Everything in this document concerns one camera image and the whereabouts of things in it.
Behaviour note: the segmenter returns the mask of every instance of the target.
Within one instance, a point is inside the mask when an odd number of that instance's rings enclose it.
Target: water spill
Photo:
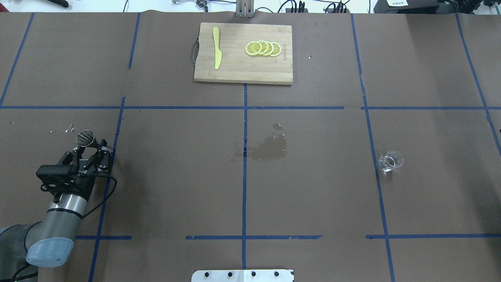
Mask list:
[[[273,128],[275,128],[276,130],[282,130],[284,129],[284,126],[281,125],[280,123],[275,123],[273,124]]]
[[[247,157],[253,161],[263,160],[280,160],[286,155],[287,142],[285,135],[269,136],[258,144],[258,146],[249,146],[247,148]],[[235,157],[243,157],[243,153],[236,151],[233,154]]]

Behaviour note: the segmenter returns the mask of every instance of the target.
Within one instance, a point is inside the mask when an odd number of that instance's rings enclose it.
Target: yellow knife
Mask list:
[[[218,69],[221,65],[222,52],[219,49],[219,28],[214,27],[212,29],[212,35],[214,36],[214,49],[215,49],[215,57],[214,57],[214,69]]]

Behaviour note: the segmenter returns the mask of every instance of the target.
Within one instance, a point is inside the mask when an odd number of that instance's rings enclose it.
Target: blue tape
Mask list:
[[[2,97],[0,98],[0,106],[2,106],[2,104],[4,103],[5,95],[7,95],[7,89],[9,88],[9,84],[11,83],[12,75],[14,74],[14,70],[16,69],[16,65],[18,64],[19,55],[21,54],[23,46],[25,45],[26,37],[28,36],[28,32],[30,31],[34,16],[35,13],[32,13],[30,21],[28,22],[28,26],[26,26],[25,35],[23,36],[23,40],[21,40],[21,45],[19,46],[18,53],[16,54],[16,58],[14,59],[14,63],[12,64],[11,72],[9,73],[9,77],[7,78],[7,82],[5,83]]]
[[[2,109],[120,109],[119,106],[0,106]]]
[[[113,167],[113,163],[115,162],[115,153],[117,150],[117,142],[118,142],[118,134],[120,133],[120,126],[122,124],[122,116],[124,112],[124,106],[125,106],[125,97],[122,98],[122,104],[120,106],[120,113],[118,115],[118,122],[117,122],[117,129],[115,131],[115,140],[113,141],[113,151],[112,151],[112,156],[111,156],[111,166]],[[110,189],[110,182],[111,180],[108,178],[106,181],[106,188],[104,189],[104,195],[103,198],[106,198],[106,195],[108,195],[108,191]],[[101,237],[101,231],[103,229],[103,221],[104,221],[104,213],[106,211],[106,201],[103,202],[103,205],[101,206],[101,214],[99,216],[99,225],[97,229],[97,235],[96,235],[96,243],[94,245],[94,254],[92,255],[92,264],[91,264],[91,270],[89,272],[89,282],[92,282],[94,278],[94,270],[96,269],[96,261],[97,261],[97,254],[99,250],[99,241]]]
[[[370,116],[369,116],[369,109],[367,108],[368,107],[367,96],[365,93],[364,82],[362,81],[362,63],[360,61],[360,53],[358,50],[357,32],[355,30],[355,19],[353,18],[353,14],[350,14],[350,17],[351,17],[351,25],[352,25],[352,29],[353,29],[353,40],[355,42],[355,52],[357,55],[358,73],[360,76],[360,86],[362,88],[362,93],[364,94],[365,119],[367,120],[367,128],[369,131],[369,141],[371,144],[371,151],[372,151],[372,162],[373,162],[374,170],[376,173],[377,189],[379,192],[379,207],[381,210],[381,219],[383,221],[384,234],[387,235],[388,234],[388,227],[386,225],[386,213],[384,211],[383,193],[381,191],[381,181],[379,179],[379,171],[378,171],[377,160],[376,160],[376,150],[374,149],[374,139],[372,136],[371,120],[370,120]],[[390,240],[386,239],[385,241],[386,241],[386,255],[388,257],[388,266],[390,269],[390,278],[391,278],[392,282],[395,282],[395,273],[393,271],[393,259],[391,258]]]
[[[321,235],[248,235],[248,240],[317,240]]]
[[[461,41],[463,42],[464,52],[466,53],[466,58],[468,59],[468,64],[470,65],[471,73],[473,74],[473,78],[475,79],[476,88],[477,88],[478,93],[480,95],[480,99],[482,100],[482,105],[485,109],[485,115],[487,116],[487,120],[489,121],[490,131],[492,132],[492,136],[494,137],[494,142],[496,143],[497,152],[501,156],[501,146],[499,145],[499,139],[497,138],[496,130],[494,129],[494,124],[492,123],[492,119],[490,118],[489,109],[487,108],[487,103],[485,102],[482,88],[480,87],[480,83],[478,82],[475,68],[473,67],[473,63],[472,63],[470,55],[469,55],[468,47],[466,46],[466,40],[464,39],[463,29],[461,27],[461,21],[459,20],[458,13],[456,13],[456,22],[457,22],[457,28],[459,30],[459,35],[461,35]]]
[[[341,106],[250,106],[249,110],[344,110]]]
[[[137,30],[139,29],[140,18],[141,18],[141,13],[137,13],[136,30],[134,31],[134,39],[132,39],[132,48],[130,49],[129,68],[132,67],[132,59],[134,58],[134,49],[136,48]]]
[[[321,235],[202,235],[186,236],[186,240],[317,240]]]
[[[247,236],[247,84],[243,84],[242,269],[246,268]]]
[[[75,237],[76,240],[132,240],[132,236],[84,236],[79,235]]]
[[[125,106],[124,109],[243,110],[241,106]]]
[[[389,234],[366,235],[366,239],[501,238],[501,234]]]
[[[187,236],[186,240],[242,240],[241,235]]]
[[[362,110],[483,110],[484,107],[362,107]]]

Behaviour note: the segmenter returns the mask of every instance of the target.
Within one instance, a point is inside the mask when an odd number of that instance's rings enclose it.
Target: cutting board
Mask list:
[[[217,70],[214,69],[213,27],[219,28],[219,49],[222,51]],[[292,84],[291,26],[201,23],[198,40],[195,81]],[[247,55],[247,43],[258,40],[281,44],[282,53],[276,57]]]

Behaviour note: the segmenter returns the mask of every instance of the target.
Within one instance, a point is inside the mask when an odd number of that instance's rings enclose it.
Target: glass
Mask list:
[[[388,152],[379,159],[378,166],[384,172],[390,172],[404,164],[404,157],[397,151]]]

